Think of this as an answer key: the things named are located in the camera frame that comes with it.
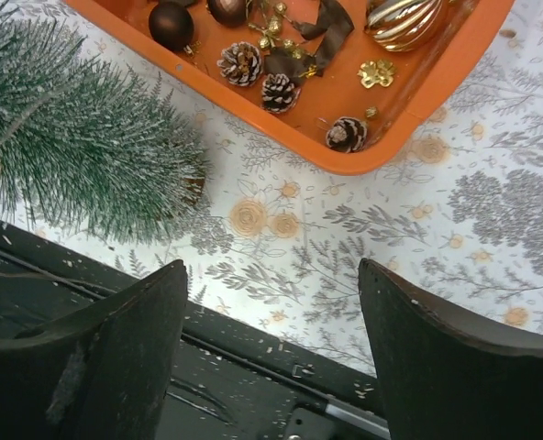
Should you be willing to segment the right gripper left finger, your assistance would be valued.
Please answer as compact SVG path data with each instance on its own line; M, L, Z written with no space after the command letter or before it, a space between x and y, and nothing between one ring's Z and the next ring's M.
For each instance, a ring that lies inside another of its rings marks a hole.
M0 439L152 439L188 299L181 260L0 338Z

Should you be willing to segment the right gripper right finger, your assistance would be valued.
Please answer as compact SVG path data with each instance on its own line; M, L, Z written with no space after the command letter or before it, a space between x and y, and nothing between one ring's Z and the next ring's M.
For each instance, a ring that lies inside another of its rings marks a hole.
M393 439L543 439L543 335L474 313L371 260L360 305Z

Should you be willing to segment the small frosted christmas tree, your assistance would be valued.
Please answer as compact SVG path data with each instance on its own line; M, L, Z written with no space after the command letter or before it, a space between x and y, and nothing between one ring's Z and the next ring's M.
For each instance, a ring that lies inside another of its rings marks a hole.
M202 207L205 145L158 84L81 53L83 37L0 2L0 215L151 242Z

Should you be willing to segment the orange plastic tray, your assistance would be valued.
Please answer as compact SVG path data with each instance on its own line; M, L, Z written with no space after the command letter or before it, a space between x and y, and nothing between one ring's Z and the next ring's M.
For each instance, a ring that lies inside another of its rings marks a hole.
M194 39L171 51L150 35L148 19L158 3L184 6ZM148 61L177 77L214 104L261 130L313 164L338 174L372 171L390 160L413 131L466 78L504 22L508 1L448 1L446 25L425 45L390 52L364 30L368 1L247 1L240 27L216 22L206 1L74 1L72 8ZM231 44L260 50L263 71L250 87L230 84L216 62ZM366 89L358 69L365 61L391 61L391 86ZM295 106L282 114L261 107L267 74L284 73L300 87ZM365 148L334 151L326 133L342 117L367 123Z

